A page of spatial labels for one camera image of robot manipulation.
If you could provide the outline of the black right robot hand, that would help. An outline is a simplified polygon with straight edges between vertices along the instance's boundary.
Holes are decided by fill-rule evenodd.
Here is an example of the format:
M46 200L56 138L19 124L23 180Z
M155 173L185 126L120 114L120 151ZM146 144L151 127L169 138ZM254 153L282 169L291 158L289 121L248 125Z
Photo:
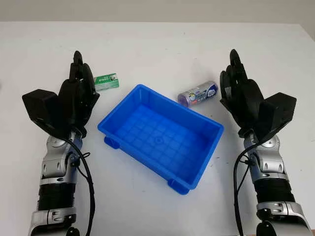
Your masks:
M220 74L221 104L232 114L245 138L258 121L259 105L264 100L258 84L247 77L235 49L230 52L230 65Z

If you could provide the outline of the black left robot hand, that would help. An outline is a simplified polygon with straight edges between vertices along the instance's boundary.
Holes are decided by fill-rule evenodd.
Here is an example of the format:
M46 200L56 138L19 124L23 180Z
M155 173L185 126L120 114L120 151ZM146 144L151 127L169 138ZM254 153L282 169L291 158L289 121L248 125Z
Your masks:
M62 120L56 129L57 137L66 139L72 131L79 132L82 138L86 137L85 125L98 99L91 69L83 62L81 53L75 51L69 78L62 83L58 94Z

